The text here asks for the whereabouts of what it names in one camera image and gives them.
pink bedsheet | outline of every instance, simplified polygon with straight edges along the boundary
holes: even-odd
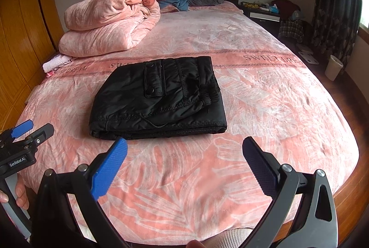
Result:
[[[309,69],[246,16],[202,10],[163,14],[134,49],[77,59],[43,82],[19,122],[55,127],[37,163],[21,172],[35,191],[47,168],[68,172],[90,163],[112,141],[89,136],[93,98],[118,66],[161,57],[210,55],[221,88],[224,134],[132,140],[108,194],[99,202],[124,239],[185,244],[226,229],[254,227],[271,199],[242,156],[253,136],[280,163],[327,173],[336,192],[358,161],[347,121]],[[82,215],[71,197],[80,224]],[[287,220],[297,209],[295,201]]]
[[[212,6],[190,6],[188,8],[189,11],[201,11],[204,9],[215,9],[219,11],[234,11],[243,14],[244,12],[240,10],[237,6],[235,6],[232,2],[224,1],[222,4],[212,5]],[[174,5],[167,5],[166,7],[160,9],[160,13],[175,13],[179,12]]]

finger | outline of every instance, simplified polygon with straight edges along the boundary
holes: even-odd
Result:
[[[186,248],[205,248],[205,246],[194,239],[186,245]]]
[[[29,202],[29,200],[27,199],[27,200],[25,201],[24,205],[23,205],[23,209],[27,210],[27,209],[29,208],[29,206],[30,206],[30,202]]]
[[[18,197],[21,197],[25,193],[24,181],[21,175],[18,174],[18,180],[15,185],[15,193]]]
[[[7,203],[9,201],[8,195],[0,191],[0,202]]]
[[[17,205],[19,207],[24,207],[25,203],[27,202],[27,194],[24,192],[24,194],[21,197],[17,198]]]

blue gripper pad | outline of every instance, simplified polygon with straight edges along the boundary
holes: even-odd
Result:
[[[116,140],[108,150],[104,161],[92,176],[91,194],[95,200],[108,192],[115,175],[127,156],[127,151],[127,141],[123,138]]]
[[[16,139],[21,135],[25,134],[27,131],[30,131],[32,128],[33,128],[32,120],[27,120],[13,128],[11,137],[13,139]]]
[[[242,152],[264,194],[272,198],[276,197],[278,176],[264,157],[263,150],[252,137],[244,139]]]

nightstand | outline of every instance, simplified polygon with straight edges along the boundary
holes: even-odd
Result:
[[[273,36],[278,37],[279,14],[262,11],[261,9],[246,8],[243,5],[238,5],[238,8],[244,11],[246,17],[259,24]]]

white trash bin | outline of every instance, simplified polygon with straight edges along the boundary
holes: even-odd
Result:
[[[331,81],[334,81],[343,66],[344,64],[342,64],[339,59],[331,55],[327,69],[325,70],[325,76],[327,76]]]

